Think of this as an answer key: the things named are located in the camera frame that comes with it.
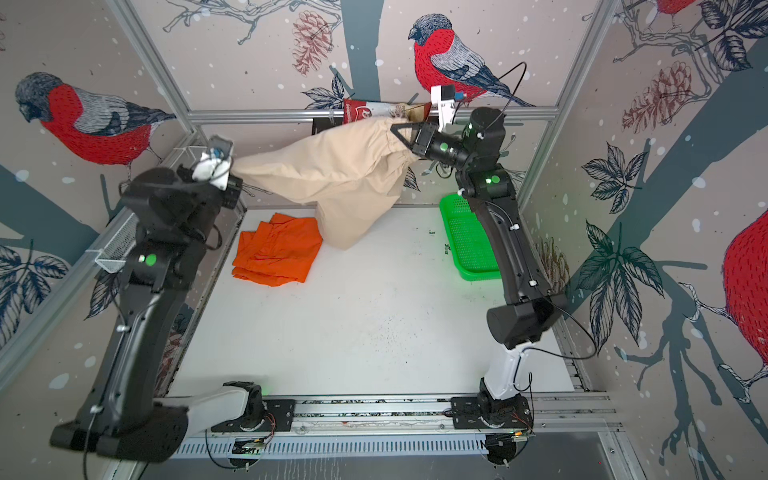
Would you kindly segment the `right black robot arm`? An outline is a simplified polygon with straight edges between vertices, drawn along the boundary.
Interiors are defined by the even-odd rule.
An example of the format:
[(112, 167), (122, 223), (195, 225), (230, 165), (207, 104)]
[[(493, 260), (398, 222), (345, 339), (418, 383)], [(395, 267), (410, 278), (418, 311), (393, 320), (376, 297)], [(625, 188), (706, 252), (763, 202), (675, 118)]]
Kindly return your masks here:
[(492, 362), (481, 380), (479, 416), (490, 427), (515, 422), (532, 425), (530, 403), (517, 377), (533, 353), (542, 349), (542, 335), (556, 322), (567, 303), (537, 266), (522, 227), (516, 189), (501, 165), (506, 136), (504, 113), (481, 107), (472, 111), (460, 135), (441, 133), (435, 123), (402, 123), (392, 134), (415, 155), (454, 170), (459, 196), (483, 227), (503, 284), (505, 303), (488, 310), (486, 318), (502, 357)]

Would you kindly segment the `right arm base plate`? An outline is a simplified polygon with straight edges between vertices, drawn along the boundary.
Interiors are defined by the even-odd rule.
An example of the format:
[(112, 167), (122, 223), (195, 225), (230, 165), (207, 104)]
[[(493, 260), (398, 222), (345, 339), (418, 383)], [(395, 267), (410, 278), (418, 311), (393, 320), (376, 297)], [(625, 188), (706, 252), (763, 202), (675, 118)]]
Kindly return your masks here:
[(453, 397), (448, 414), (457, 430), (521, 429), (532, 427), (532, 410), (521, 394), (494, 400), (485, 394), (477, 397)]

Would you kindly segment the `orange shorts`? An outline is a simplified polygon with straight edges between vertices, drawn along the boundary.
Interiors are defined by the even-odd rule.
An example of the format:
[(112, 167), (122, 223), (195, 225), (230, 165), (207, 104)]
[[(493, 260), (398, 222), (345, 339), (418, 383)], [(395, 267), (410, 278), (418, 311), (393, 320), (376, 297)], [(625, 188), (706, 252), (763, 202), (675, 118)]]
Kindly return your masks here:
[(322, 244), (315, 218), (276, 213), (239, 234), (232, 276), (269, 287), (304, 283)]

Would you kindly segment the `beige shorts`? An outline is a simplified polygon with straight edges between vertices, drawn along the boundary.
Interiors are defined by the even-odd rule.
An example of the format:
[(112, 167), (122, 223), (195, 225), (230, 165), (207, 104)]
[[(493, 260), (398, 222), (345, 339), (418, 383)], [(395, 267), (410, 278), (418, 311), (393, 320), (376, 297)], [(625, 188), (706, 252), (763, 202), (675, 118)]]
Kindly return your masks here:
[(231, 172), (291, 202), (314, 203), (325, 243), (348, 249), (398, 201), (417, 161), (391, 132), (405, 122), (372, 117), (334, 127), (280, 150), (241, 157)]

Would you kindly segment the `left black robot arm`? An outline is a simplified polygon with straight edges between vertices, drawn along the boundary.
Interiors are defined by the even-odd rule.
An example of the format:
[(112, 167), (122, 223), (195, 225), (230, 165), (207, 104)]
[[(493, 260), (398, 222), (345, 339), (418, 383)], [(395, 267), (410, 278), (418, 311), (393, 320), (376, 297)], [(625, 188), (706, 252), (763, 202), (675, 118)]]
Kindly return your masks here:
[(224, 422), (258, 427), (267, 415), (259, 385), (227, 382), (207, 395), (158, 400), (155, 382), (171, 327), (211, 251), (222, 209), (236, 207), (242, 180), (196, 181), (189, 168), (158, 167), (122, 194), (138, 219), (119, 281), (118, 319), (105, 358), (74, 420), (56, 426), (54, 448), (160, 463), (184, 439)]

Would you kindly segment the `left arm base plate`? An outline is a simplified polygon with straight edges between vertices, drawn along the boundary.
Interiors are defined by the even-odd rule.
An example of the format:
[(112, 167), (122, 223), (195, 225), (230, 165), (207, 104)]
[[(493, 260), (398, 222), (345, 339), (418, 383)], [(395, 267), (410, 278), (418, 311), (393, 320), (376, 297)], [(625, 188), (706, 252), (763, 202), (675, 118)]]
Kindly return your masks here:
[(233, 420), (214, 425), (216, 434), (277, 433), (291, 430), (296, 401), (292, 399), (249, 400), (245, 412)]

